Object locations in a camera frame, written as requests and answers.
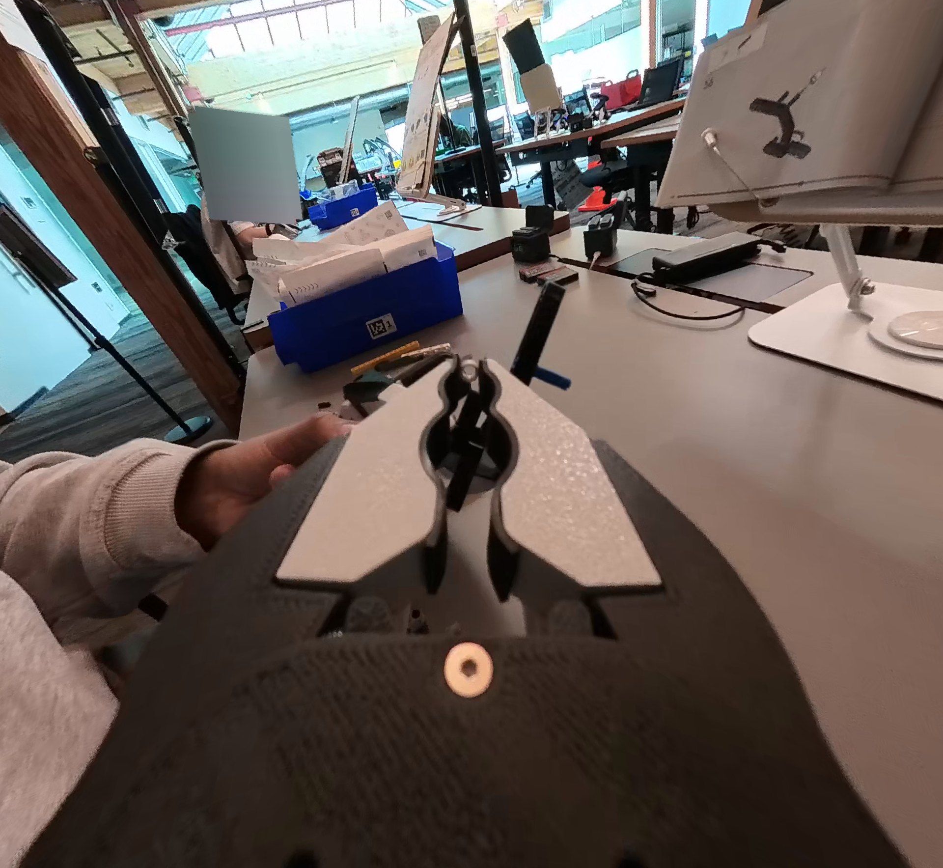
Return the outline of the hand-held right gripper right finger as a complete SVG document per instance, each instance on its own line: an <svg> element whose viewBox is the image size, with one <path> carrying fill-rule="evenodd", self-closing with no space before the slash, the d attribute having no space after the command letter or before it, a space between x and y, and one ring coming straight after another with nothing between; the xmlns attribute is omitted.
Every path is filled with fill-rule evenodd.
<svg viewBox="0 0 943 868"><path fill-rule="evenodd" d="M491 498L488 569L501 601L522 607L527 634L561 603L589 614L602 599L656 594L662 578L583 428L492 359L489 422L508 459Z"/></svg>

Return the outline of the black steel column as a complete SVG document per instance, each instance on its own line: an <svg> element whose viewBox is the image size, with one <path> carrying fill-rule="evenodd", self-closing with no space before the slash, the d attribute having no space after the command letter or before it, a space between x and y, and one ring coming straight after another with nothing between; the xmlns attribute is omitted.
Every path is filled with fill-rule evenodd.
<svg viewBox="0 0 943 868"><path fill-rule="evenodd" d="M461 41L465 72L470 87L473 113L479 136L480 168L483 185L478 186L479 202L484 206L502 208L501 178L491 137L486 96L478 59L471 10L468 0L453 0L454 13Z"/></svg>

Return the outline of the red bag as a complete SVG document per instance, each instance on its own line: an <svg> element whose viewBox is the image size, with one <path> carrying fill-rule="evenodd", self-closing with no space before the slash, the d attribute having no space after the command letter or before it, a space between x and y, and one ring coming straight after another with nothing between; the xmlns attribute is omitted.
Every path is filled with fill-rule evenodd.
<svg viewBox="0 0 943 868"><path fill-rule="evenodd" d="M616 112L638 102L642 84L643 76L637 70L632 70L623 80L601 83L597 97L607 112Z"/></svg>

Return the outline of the person's left forearm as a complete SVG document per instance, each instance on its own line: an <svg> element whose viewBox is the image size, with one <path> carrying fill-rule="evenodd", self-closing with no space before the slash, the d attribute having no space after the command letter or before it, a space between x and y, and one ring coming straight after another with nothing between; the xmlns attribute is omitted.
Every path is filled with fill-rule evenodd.
<svg viewBox="0 0 943 868"><path fill-rule="evenodd" d="M193 449L137 439L95 457L47 452L2 463L2 647L56 625L128 615L203 547L177 521Z"/></svg>

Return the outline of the black white display board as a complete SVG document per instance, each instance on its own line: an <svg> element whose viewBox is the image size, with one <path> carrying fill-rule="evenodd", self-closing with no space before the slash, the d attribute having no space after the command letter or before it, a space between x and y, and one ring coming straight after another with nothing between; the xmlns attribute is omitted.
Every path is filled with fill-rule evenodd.
<svg viewBox="0 0 943 868"><path fill-rule="evenodd" d="M518 72L531 115L561 112L564 104L552 67L545 59L533 22L526 18L510 27L502 40Z"/></svg>

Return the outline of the black lego blade piece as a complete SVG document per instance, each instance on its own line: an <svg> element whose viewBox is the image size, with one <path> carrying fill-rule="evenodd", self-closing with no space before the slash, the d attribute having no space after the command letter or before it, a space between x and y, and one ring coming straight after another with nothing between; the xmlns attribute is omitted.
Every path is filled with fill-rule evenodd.
<svg viewBox="0 0 943 868"><path fill-rule="evenodd" d="M449 355L445 353L424 354L418 357L407 354L382 362L375 369L377 373L390 381L390 385L398 383L408 387L448 358Z"/></svg>

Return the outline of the black office chair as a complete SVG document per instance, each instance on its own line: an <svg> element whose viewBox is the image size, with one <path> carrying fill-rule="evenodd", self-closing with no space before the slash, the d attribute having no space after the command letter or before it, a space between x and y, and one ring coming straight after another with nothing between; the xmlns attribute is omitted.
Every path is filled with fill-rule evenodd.
<svg viewBox="0 0 943 868"><path fill-rule="evenodd" d="M238 317L237 307L247 301L249 292L238 284L248 277L243 275L238 280L230 277L220 256L206 239L201 213L201 208L195 204L188 205L182 213L166 212L163 215L167 225L163 247L176 253L206 288L217 307L227 314L232 324L241 328L244 318Z"/></svg>

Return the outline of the cardboard booklet stand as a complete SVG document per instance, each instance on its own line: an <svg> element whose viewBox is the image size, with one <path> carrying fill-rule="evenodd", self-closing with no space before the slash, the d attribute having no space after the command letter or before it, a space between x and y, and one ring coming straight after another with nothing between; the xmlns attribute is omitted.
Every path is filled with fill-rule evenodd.
<svg viewBox="0 0 943 868"><path fill-rule="evenodd" d="M465 212L467 207L461 199L431 192L442 120L442 110L436 101L437 92L442 66L453 45L457 25L454 13L449 13L444 22L438 18L423 17L419 25L430 29L431 33L418 52L410 86L396 190L404 200L436 206L437 221L442 221L448 215Z"/></svg>

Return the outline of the black laptop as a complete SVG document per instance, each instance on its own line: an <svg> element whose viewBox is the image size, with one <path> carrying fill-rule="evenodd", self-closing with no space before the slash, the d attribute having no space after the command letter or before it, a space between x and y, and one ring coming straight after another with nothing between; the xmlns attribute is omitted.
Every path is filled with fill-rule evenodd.
<svg viewBox="0 0 943 868"><path fill-rule="evenodd" d="M642 79L637 110L647 109L656 104L673 100L685 65L685 57L664 60L645 71Z"/></svg>

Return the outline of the long black lego beam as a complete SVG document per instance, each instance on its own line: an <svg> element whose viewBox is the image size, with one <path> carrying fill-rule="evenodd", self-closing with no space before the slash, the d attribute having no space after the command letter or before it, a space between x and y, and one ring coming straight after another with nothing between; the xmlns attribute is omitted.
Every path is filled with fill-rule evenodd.
<svg viewBox="0 0 943 868"><path fill-rule="evenodd" d="M539 365L539 359L550 337L565 296L562 285L545 282L536 299L510 367L510 375L523 385L537 379L562 391L569 390L572 380ZM446 507L460 511L475 480L496 484L509 469L512 437L492 413L498 385L483 376L479 364L477 381L466 384L466 392L456 422L449 436L448 457L454 457L451 479L445 492Z"/></svg>

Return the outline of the black charger case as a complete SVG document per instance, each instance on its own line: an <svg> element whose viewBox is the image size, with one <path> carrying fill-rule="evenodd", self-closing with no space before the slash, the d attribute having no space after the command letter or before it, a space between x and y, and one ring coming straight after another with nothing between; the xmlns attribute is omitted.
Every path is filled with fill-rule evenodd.
<svg viewBox="0 0 943 868"><path fill-rule="evenodd" d="M550 234L555 224L555 209L548 205L525 207L525 225L515 228L510 237L510 253L521 265L539 264L551 257Z"/></svg>

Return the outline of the grey desk mat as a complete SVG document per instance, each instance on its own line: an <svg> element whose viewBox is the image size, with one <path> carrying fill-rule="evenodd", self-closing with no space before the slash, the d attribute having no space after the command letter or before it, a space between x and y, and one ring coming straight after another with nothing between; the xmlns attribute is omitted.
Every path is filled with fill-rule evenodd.
<svg viewBox="0 0 943 868"><path fill-rule="evenodd" d="M636 280L652 272L654 257L666 249L644 248L607 266L607 274L624 280ZM763 256L726 264L710 274L671 289L690 296L701 296L734 306L757 308L772 305L775 296L811 278L810 270L785 265L776 255L768 261Z"/></svg>

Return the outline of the white book stand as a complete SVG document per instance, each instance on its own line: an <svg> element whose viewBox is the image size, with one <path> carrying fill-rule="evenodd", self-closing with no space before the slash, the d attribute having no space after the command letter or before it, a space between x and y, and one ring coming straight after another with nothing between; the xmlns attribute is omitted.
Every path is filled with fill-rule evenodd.
<svg viewBox="0 0 943 868"><path fill-rule="evenodd" d="M761 321L749 340L778 354L942 401L942 293L875 282L847 225L822 228L839 281Z"/></svg>

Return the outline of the black swivel chair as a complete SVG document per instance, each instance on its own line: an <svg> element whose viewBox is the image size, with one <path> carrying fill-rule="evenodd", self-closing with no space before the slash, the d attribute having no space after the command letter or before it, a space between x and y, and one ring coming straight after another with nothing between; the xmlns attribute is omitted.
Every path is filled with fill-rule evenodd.
<svg viewBox="0 0 943 868"><path fill-rule="evenodd" d="M621 159L596 162L587 167L579 181L590 193L577 211L598 214L613 206L619 194L634 194L635 167Z"/></svg>

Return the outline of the black charger block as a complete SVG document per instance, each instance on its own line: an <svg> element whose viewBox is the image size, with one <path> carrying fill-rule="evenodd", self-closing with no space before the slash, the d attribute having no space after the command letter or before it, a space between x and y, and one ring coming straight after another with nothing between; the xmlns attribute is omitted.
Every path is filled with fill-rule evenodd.
<svg viewBox="0 0 943 868"><path fill-rule="evenodd" d="M610 210L594 215L583 231L583 250L590 262L610 259L616 252L623 214Z"/></svg>

